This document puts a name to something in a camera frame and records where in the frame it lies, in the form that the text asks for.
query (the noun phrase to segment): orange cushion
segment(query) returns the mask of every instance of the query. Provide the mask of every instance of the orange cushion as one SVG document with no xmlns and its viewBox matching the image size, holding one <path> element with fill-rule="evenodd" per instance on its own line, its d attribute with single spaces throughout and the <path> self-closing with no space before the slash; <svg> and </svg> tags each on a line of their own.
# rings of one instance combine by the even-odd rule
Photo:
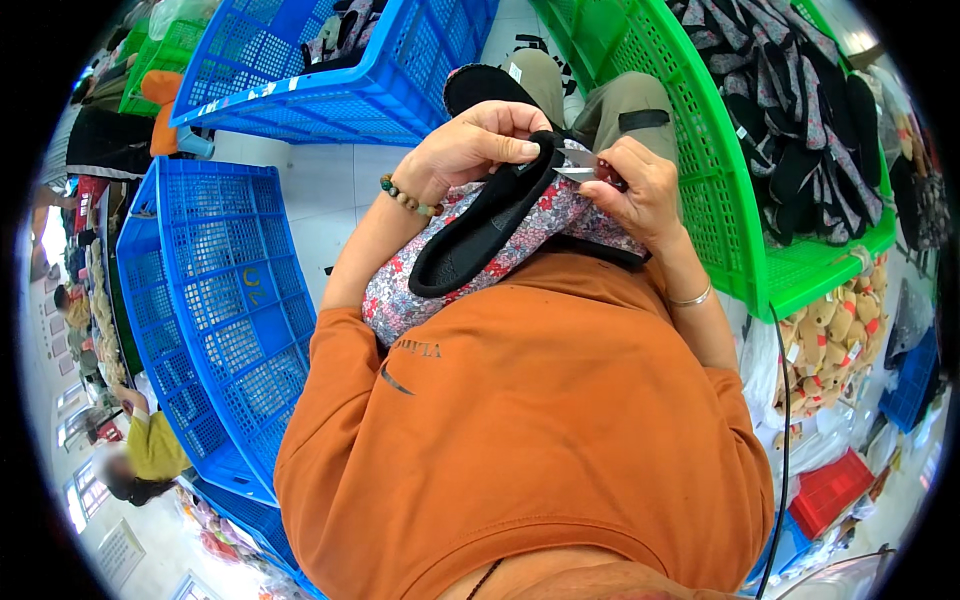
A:
<svg viewBox="0 0 960 600">
<path fill-rule="evenodd" d="M 170 112 L 174 103 L 169 102 L 160 108 L 154 123 L 154 137 L 150 144 L 150 156 L 169 156 L 177 151 L 177 129 L 170 127 Z"/>
<path fill-rule="evenodd" d="M 150 144 L 150 156 L 168 156 L 177 151 L 177 129 L 170 127 L 170 113 L 180 89 L 183 76 L 172 71 L 147 71 L 140 82 L 143 97 L 160 105 L 160 113 L 154 123 L 154 137 Z"/>
<path fill-rule="evenodd" d="M 180 89 L 180 82 L 183 76 L 180 73 L 172 71 L 147 71 L 140 82 L 140 91 L 143 97 L 150 102 L 156 102 L 163 106 L 169 104 L 177 98 L 177 91 Z"/>
</svg>

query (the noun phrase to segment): small knife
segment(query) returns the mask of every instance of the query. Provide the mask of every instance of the small knife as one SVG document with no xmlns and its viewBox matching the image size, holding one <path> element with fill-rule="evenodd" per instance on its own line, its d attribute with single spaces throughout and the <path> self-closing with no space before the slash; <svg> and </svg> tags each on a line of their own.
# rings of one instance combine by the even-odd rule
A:
<svg viewBox="0 0 960 600">
<path fill-rule="evenodd" d="M 605 181 L 620 192 L 626 192 L 627 182 L 603 158 L 586 150 L 560 148 L 560 152 L 576 164 L 576 167 L 554 167 L 554 171 L 564 177 L 583 183 L 584 181 Z"/>
</svg>

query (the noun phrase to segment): blue plastic crate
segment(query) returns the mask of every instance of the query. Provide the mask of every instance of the blue plastic crate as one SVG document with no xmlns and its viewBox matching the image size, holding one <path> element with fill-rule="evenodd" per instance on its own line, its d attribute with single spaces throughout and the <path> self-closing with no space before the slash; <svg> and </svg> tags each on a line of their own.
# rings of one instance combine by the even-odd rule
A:
<svg viewBox="0 0 960 600">
<path fill-rule="evenodd" d="M 883 391 L 880 410 L 904 433 L 913 429 L 936 360 L 937 335 L 931 327 L 917 347 L 907 352 L 903 359 L 897 389 L 892 393 L 889 390 Z"/>
<path fill-rule="evenodd" d="M 334 0 L 234 0 L 217 9 L 170 124 L 292 144 L 415 146 L 448 117 L 446 76 L 483 51 L 499 0 L 391 0 L 356 66 L 300 75 L 300 45 Z"/>
<path fill-rule="evenodd" d="M 777 526 L 777 516 L 780 513 L 774 514 L 774 526 Z M 760 552 L 760 558 L 756 560 L 754 568 L 751 569 L 750 574 L 747 575 L 746 586 L 750 586 L 745 589 L 750 594 L 756 594 L 756 590 L 759 587 L 759 578 L 763 575 L 764 569 L 767 567 L 767 560 L 770 555 L 770 545 L 773 543 L 773 530 L 771 529 L 770 535 L 767 536 L 767 542 L 763 545 L 763 551 Z M 800 525 L 797 523 L 797 520 L 790 515 L 789 511 L 783 517 L 783 525 L 780 529 L 780 540 L 777 543 L 777 553 L 774 556 L 774 565 L 773 569 L 770 571 L 773 575 L 780 575 L 783 571 L 790 568 L 790 566 L 799 559 L 804 552 L 806 552 L 812 542 L 806 538 L 804 532 L 800 530 Z"/>
<path fill-rule="evenodd" d="M 191 462 L 274 505 L 316 322 L 294 252 L 275 168 L 165 156 L 117 242 L 133 337 Z"/>
<path fill-rule="evenodd" d="M 287 534 L 283 530 L 280 509 L 253 502 L 235 493 L 226 492 L 202 479 L 192 482 L 191 487 L 221 517 L 236 523 L 263 550 L 263 558 L 290 575 L 298 586 L 316 600 L 327 600 L 314 586 L 297 564 Z"/>
</svg>

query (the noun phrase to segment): red knife handle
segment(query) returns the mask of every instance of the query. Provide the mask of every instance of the red knife handle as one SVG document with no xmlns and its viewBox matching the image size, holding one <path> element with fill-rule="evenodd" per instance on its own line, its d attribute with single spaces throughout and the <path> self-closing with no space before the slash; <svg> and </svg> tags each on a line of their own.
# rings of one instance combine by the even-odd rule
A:
<svg viewBox="0 0 960 600">
<path fill-rule="evenodd" d="M 624 181 L 624 179 L 620 177 L 620 174 L 613 169 L 612 165 L 603 158 L 598 159 L 597 166 L 593 169 L 593 175 L 600 181 L 609 183 L 620 192 L 626 192 L 629 188 L 627 182 Z"/>
</svg>

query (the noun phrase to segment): swoosh logo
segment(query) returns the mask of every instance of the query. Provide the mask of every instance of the swoosh logo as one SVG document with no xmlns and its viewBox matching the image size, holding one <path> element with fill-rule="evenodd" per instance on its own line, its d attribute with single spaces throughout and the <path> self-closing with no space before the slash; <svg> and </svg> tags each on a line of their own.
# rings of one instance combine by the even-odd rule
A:
<svg viewBox="0 0 960 600">
<path fill-rule="evenodd" d="M 416 394 L 414 394 L 414 393 L 411 392 L 410 390 L 408 390 L 408 389 L 404 388 L 403 386 L 401 386 L 401 385 L 396 381 L 396 379 L 394 379 L 394 378 L 387 372 L 387 363 L 389 363 L 389 362 L 390 362 L 390 359 L 388 358 L 387 360 L 383 361 L 383 366 L 380 367 L 380 376 L 383 377 L 383 380 L 386 381 L 387 383 L 389 383 L 390 385 L 394 386 L 394 387 L 397 388 L 399 391 L 403 392 L 404 394 L 406 394 L 406 395 L 408 395 L 408 396 L 416 396 Z"/>
</svg>

